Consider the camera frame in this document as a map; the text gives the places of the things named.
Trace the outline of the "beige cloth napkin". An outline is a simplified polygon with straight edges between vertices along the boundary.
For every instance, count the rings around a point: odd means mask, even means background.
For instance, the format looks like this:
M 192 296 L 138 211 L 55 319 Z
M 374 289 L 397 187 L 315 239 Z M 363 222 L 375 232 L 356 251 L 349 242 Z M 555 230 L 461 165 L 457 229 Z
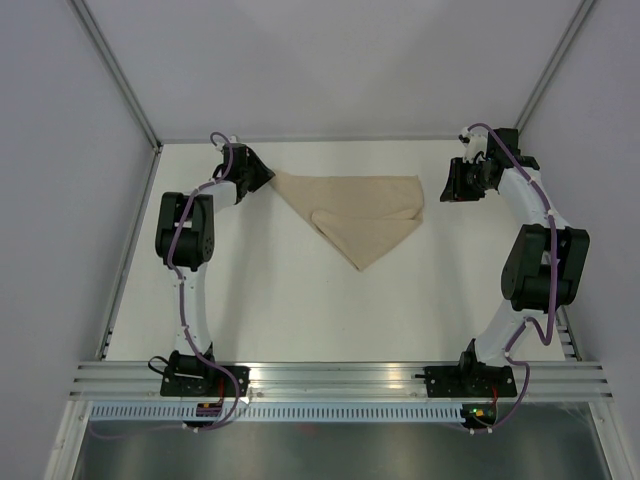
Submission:
M 298 176 L 278 171 L 271 186 L 356 270 L 391 252 L 423 221 L 417 176 Z

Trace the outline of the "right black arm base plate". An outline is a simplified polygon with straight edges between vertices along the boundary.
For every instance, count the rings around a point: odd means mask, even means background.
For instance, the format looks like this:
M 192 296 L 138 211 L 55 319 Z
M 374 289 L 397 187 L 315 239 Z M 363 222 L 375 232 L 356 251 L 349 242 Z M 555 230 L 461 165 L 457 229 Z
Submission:
M 429 398 L 515 398 L 518 396 L 510 367 L 478 367 L 463 371 L 458 366 L 425 367 L 422 375 Z

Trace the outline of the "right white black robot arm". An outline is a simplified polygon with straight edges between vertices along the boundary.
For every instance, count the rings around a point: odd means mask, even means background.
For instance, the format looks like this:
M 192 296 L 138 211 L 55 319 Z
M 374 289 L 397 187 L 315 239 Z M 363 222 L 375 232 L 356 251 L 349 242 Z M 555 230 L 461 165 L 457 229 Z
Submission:
M 590 236 L 558 212 L 537 160 L 522 154 L 517 130 L 475 123 L 458 139 L 465 151 L 450 162 L 441 202 L 475 202 L 495 191 L 519 225 L 501 272 L 503 301 L 463 354 L 472 361 L 456 371 L 459 388 L 478 395 L 493 381 L 490 368 L 517 365 L 513 353 L 528 333 L 551 344 L 558 309 L 577 296 Z

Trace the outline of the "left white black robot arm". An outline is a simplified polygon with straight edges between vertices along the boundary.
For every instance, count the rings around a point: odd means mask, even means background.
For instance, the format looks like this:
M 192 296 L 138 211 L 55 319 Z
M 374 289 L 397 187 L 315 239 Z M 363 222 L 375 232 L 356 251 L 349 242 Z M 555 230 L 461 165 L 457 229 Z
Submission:
M 275 177 L 254 150 L 237 138 L 215 132 L 211 143 L 222 154 L 222 162 L 192 192 L 162 195 L 155 235 L 156 255 L 172 275 L 179 321 L 167 376 L 183 377 L 184 385 L 198 396 L 216 389 L 220 372 L 205 299 L 206 272 L 215 248 L 215 215 Z

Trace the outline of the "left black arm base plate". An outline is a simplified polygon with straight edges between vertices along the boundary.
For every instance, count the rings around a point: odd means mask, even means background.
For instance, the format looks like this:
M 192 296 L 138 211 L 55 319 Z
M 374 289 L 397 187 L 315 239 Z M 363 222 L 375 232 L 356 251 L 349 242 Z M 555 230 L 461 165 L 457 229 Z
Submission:
M 207 366 L 199 369 L 165 369 L 161 382 L 162 397 L 235 398 L 246 395 L 250 369 L 246 366 L 226 366 L 230 375 Z

